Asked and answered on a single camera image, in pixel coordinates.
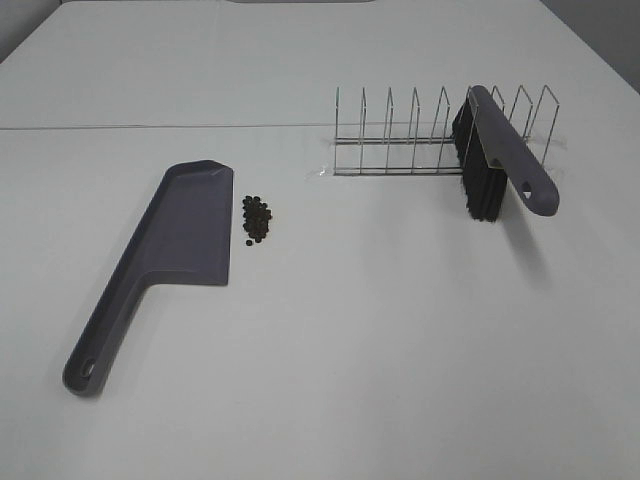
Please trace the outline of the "pile of coffee beans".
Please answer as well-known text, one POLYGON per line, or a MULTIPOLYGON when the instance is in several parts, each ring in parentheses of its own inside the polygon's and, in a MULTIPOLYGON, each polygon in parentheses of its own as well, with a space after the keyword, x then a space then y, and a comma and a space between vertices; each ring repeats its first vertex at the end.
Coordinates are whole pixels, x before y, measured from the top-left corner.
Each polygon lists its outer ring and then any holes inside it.
POLYGON ((272 211, 259 196, 246 195, 242 200, 243 229, 247 234, 247 247, 261 243, 269 233, 272 211))

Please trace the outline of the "grey plastic dustpan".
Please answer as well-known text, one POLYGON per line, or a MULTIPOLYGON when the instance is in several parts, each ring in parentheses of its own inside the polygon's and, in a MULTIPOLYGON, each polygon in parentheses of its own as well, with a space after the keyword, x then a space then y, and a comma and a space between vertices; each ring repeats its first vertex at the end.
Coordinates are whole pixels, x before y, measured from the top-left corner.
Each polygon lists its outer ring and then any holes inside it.
POLYGON ((227 285, 233 180, 230 167, 212 160, 165 172, 65 364, 69 392, 101 393, 147 289, 227 285))

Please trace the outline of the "clear adhesive tape left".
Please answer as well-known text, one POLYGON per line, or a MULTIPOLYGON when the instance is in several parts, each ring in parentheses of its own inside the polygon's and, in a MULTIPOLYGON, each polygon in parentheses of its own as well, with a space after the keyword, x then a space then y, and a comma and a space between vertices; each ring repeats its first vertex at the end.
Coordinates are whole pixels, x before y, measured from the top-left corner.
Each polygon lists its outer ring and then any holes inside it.
POLYGON ((305 179, 313 181, 331 177, 335 169, 336 148, 332 137, 316 139, 309 147, 306 157, 305 179))

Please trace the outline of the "clear adhesive tape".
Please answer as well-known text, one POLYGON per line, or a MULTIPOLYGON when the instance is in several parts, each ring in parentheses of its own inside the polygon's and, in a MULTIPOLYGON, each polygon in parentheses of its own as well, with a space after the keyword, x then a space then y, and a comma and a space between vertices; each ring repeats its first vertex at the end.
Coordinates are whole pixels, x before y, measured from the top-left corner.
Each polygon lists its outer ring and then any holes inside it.
POLYGON ((552 137, 547 141, 541 134, 534 134, 528 146, 545 172, 554 181, 559 190, 564 185, 568 165, 567 139, 552 137))
POLYGON ((309 147, 306 157, 305 179, 313 181, 331 177, 335 169, 336 148, 332 137, 316 139, 309 147))

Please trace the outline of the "clear adhesive tape right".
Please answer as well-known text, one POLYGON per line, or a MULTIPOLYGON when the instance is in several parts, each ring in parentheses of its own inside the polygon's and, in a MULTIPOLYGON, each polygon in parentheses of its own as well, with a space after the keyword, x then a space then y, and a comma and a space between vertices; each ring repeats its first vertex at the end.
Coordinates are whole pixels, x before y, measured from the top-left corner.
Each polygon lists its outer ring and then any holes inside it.
POLYGON ((541 134, 534 134, 528 146, 545 172, 554 181, 559 190, 564 185, 568 165, 567 139, 552 137, 547 141, 541 134))

